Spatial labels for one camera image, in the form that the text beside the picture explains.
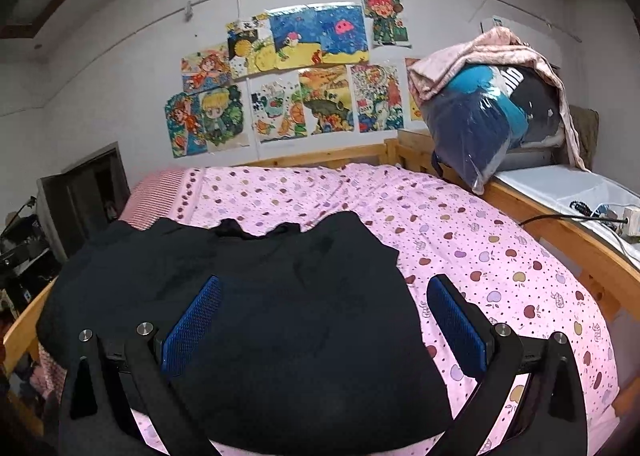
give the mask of clothes in plastic bag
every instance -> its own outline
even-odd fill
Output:
[[[528,68],[468,65],[420,110],[437,160],[478,195],[509,149],[562,143],[558,91]]]

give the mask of poster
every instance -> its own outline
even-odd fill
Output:
[[[373,19],[374,46],[411,46],[400,0],[362,0],[362,4],[364,15]]]
[[[369,60],[362,6],[353,2],[311,5],[316,12],[323,64]]]
[[[268,11],[276,50],[276,68],[287,70],[322,63],[321,30],[309,6]]]
[[[255,134],[260,142],[306,136],[297,72],[263,84],[252,93],[251,100]]]
[[[164,106],[166,126],[174,158],[207,152],[207,144],[199,105],[193,98],[180,92]]]
[[[402,100],[395,66],[351,66],[360,132],[404,127]]]
[[[226,42],[187,55],[182,59],[182,90],[193,94],[231,82]]]
[[[308,68],[299,74],[304,105],[318,120],[312,133],[353,131],[347,66]]]
[[[409,74],[409,66],[413,66],[418,60],[420,60],[420,58],[405,58],[404,65],[406,67],[406,81],[409,85],[409,110],[411,112],[411,120],[422,121],[422,113],[420,112],[422,100]]]
[[[266,13],[227,24],[226,36],[233,78],[275,69],[276,50]]]
[[[242,95],[238,86],[204,91],[192,99],[193,107],[202,114],[204,139],[209,152],[249,145],[244,132]]]

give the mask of blue gripper pad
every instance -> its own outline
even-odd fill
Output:
[[[486,342],[472,321],[476,324],[479,321],[484,328],[487,325],[491,327],[491,323],[479,309],[477,312],[482,317],[476,316],[473,305],[465,301],[445,275],[431,277],[427,286],[427,304],[462,372],[470,378],[480,380],[486,372],[490,356],[487,356]]]
[[[178,376],[185,369],[221,301],[222,285],[212,276],[162,343],[160,370],[166,376]]]

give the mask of wooden bed frame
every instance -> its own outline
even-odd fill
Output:
[[[424,132],[399,131],[397,139],[384,143],[363,145],[313,152],[301,155],[283,156],[249,163],[260,167],[326,166],[340,168],[347,163],[360,162],[378,165],[400,164],[414,172],[435,175],[431,167],[433,141]],[[468,187],[452,169],[444,168],[444,178],[449,182]],[[553,211],[531,200],[500,181],[490,181],[485,185],[482,199],[503,211],[516,221],[522,221]],[[616,250],[601,242],[588,229],[572,221],[541,219],[527,226],[536,240],[545,239],[578,266],[583,268],[578,281],[591,293],[607,321],[611,321],[621,309],[627,310],[634,318],[640,319],[640,271],[622,257]],[[22,354],[29,352],[38,360],[38,340],[36,322],[53,286],[51,282],[18,317],[4,337],[6,359],[4,370],[10,374]],[[640,393],[640,376],[636,376],[613,402],[618,417],[626,413]],[[34,434],[43,433],[42,422],[28,410],[15,395],[9,396],[24,425]]]

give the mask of blue textured pad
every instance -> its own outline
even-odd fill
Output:
[[[218,277],[212,276],[162,344],[160,370],[165,375],[178,376],[184,370],[198,343],[209,330],[221,301],[222,285]]]
[[[486,372],[484,342],[438,277],[429,281],[427,303],[462,372],[482,378]]]

